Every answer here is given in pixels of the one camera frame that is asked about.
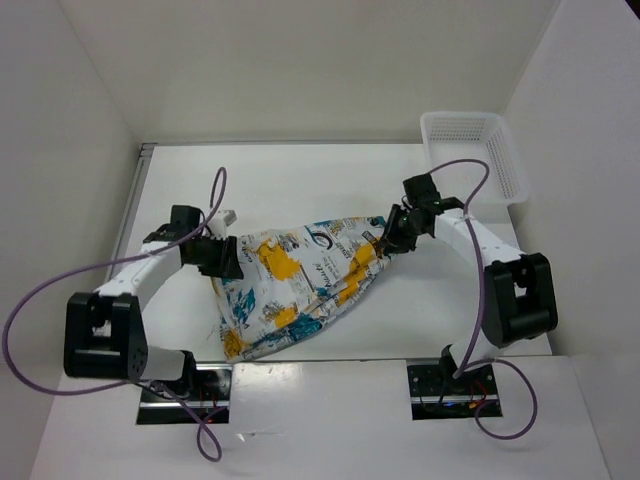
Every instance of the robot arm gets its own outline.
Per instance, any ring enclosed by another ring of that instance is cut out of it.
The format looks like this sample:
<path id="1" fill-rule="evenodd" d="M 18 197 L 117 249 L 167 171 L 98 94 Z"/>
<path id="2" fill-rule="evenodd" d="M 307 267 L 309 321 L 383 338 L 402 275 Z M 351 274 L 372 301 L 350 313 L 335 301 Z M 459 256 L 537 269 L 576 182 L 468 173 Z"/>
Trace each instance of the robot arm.
<path id="1" fill-rule="evenodd" d="M 162 380 L 172 390 L 190 390 L 195 360 L 187 351 L 147 344 L 142 311 L 160 287 L 184 265 L 196 265 L 210 277 L 243 278 L 237 238 L 226 236 L 233 211 L 219 212 L 208 225 L 210 236 L 194 237 L 179 247 L 154 254 L 195 230 L 200 210 L 174 205 L 171 221 L 149 235 L 141 255 L 92 293 L 76 293 L 67 304 L 64 369 L 71 377 L 138 382 Z"/>
<path id="2" fill-rule="evenodd" d="M 462 202 L 457 198 L 442 199 L 428 174 L 406 180 L 404 188 L 409 205 L 393 205 L 379 252 L 415 250 L 417 237 L 429 234 L 475 266 Z M 482 330 L 470 363 L 496 357 L 516 341 L 553 330 L 558 314 L 549 261 L 540 253 L 527 255 L 506 244 L 470 215 L 469 220 L 481 248 L 485 285 Z M 470 330 L 443 350 L 441 365 L 447 377 L 460 366 L 472 333 Z"/>

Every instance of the printed fabric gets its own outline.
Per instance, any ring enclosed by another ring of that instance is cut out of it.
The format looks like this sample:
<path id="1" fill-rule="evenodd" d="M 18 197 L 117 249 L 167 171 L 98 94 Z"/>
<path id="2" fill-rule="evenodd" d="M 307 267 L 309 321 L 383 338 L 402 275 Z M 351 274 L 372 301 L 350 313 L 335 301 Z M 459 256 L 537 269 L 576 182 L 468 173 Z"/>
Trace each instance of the printed fabric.
<path id="1" fill-rule="evenodd" d="M 390 263 L 383 217 L 350 217 L 238 238 L 242 280 L 212 279 L 229 362 L 250 361 L 320 333 Z"/>

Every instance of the yellow pattern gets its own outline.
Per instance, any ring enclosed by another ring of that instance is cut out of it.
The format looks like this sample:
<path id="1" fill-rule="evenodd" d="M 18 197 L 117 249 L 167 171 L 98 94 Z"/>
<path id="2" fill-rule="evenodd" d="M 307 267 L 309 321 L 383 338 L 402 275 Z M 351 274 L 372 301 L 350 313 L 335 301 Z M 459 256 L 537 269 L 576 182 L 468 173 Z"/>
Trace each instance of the yellow pattern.
<path id="1" fill-rule="evenodd" d="M 300 262 L 291 259 L 280 245 L 270 246 L 269 240 L 262 243 L 254 253 L 277 280 L 284 281 L 300 271 Z"/>
<path id="2" fill-rule="evenodd" d="M 344 282 L 347 286 L 338 294 L 338 305 L 342 305 L 358 292 L 360 282 L 367 278 L 366 266 L 375 258 L 375 251 L 370 243 L 356 251 L 349 264 L 349 274 L 344 277 Z"/>
<path id="3" fill-rule="evenodd" d="M 233 358 L 240 355 L 240 352 L 247 347 L 247 344 L 242 341 L 238 332 L 233 328 L 225 333 L 223 344 L 224 355 L 227 358 Z"/>
<path id="4" fill-rule="evenodd" d="M 280 313 L 278 313 L 278 315 L 276 315 L 276 318 L 275 318 L 276 327 L 282 328 L 289 325 L 291 322 L 293 322 L 296 319 L 296 313 L 298 312 L 295 306 L 283 309 Z"/>

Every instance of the white table surface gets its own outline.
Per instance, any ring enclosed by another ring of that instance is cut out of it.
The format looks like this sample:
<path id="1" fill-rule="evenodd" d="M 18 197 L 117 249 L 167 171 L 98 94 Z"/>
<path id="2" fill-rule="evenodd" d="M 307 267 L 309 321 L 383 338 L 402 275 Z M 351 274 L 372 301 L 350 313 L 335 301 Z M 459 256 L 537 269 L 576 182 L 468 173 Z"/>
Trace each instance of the white table surface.
<path id="1" fill-rule="evenodd" d="M 222 165 L 229 174 L 222 208 L 238 215 L 230 235 L 347 216 L 386 218 L 404 195 L 402 181 L 428 169 L 418 144 L 156 147 L 137 192 L 126 253 L 137 253 L 147 234 L 168 221 L 173 204 L 206 210 Z M 517 245 L 505 207 L 480 213 L 490 230 Z M 477 295 L 475 267 L 449 246 L 424 236 L 415 252 L 397 257 L 334 325 L 264 360 L 438 357 L 445 345 L 471 328 Z M 211 285 L 195 267 L 172 277 L 143 317 L 150 344 L 191 350 L 202 361 L 224 360 Z M 520 342 L 508 354 L 548 355 L 551 350 L 542 336 Z"/>
<path id="2" fill-rule="evenodd" d="M 510 442 L 486 437 L 472 419 L 412 421 L 401 360 L 238 364 L 229 424 L 213 426 L 221 463 L 199 456 L 195 425 L 136 426 L 140 393 L 125 386 L 56 398 L 31 480 L 607 480 L 569 359 L 514 361 L 540 408 L 533 429 Z M 507 368 L 495 377 L 504 418 L 485 423 L 512 433 L 531 400 Z M 64 378 L 60 388 L 95 384 Z"/>

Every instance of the white plastic basket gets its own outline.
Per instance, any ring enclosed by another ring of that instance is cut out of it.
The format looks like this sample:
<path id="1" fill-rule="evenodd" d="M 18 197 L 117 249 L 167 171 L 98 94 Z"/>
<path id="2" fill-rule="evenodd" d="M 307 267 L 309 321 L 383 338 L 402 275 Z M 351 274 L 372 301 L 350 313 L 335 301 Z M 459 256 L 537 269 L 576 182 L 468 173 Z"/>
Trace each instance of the white plastic basket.
<path id="1" fill-rule="evenodd" d="M 474 202 L 510 205 L 529 196 L 529 182 L 506 122 L 484 112 L 431 112 L 420 117 L 425 155 L 433 167 L 458 158 L 477 158 L 491 174 Z M 461 164 L 434 174 L 442 196 L 465 201 L 482 179 L 479 165 Z"/>

